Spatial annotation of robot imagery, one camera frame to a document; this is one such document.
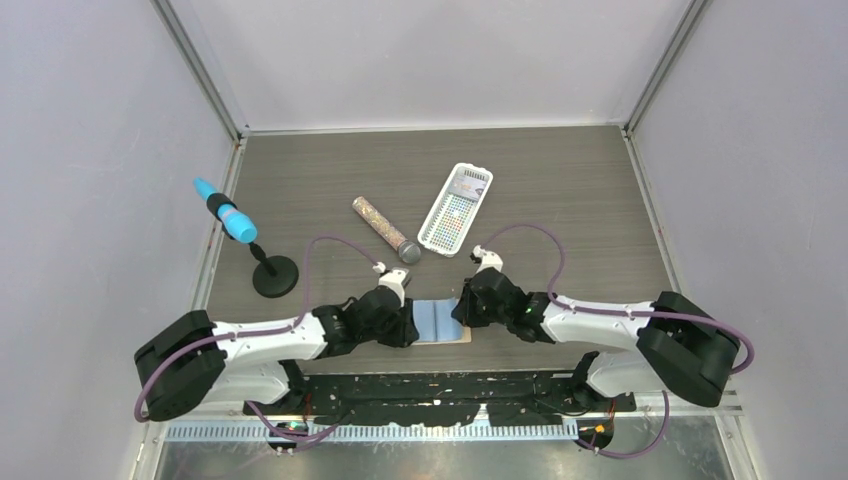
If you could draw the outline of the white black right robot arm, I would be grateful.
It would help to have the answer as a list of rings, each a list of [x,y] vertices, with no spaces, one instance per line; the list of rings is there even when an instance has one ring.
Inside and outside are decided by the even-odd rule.
[[[466,280],[451,315],[471,328],[501,324],[529,343],[598,346],[582,358],[570,385],[574,403],[589,411],[609,398],[648,391],[715,407],[742,344],[740,333],[676,292],[636,304],[585,302],[525,292],[493,267]]]

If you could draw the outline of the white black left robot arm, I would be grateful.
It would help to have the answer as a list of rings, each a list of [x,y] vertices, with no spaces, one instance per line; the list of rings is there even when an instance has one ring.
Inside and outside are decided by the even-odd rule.
[[[163,422],[201,405],[239,401],[296,413],[307,389],[290,363],[348,355],[367,342],[406,348],[419,337],[413,305],[378,286],[276,321],[214,322],[204,310],[190,311],[135,352],[142,385],[135,420]]]

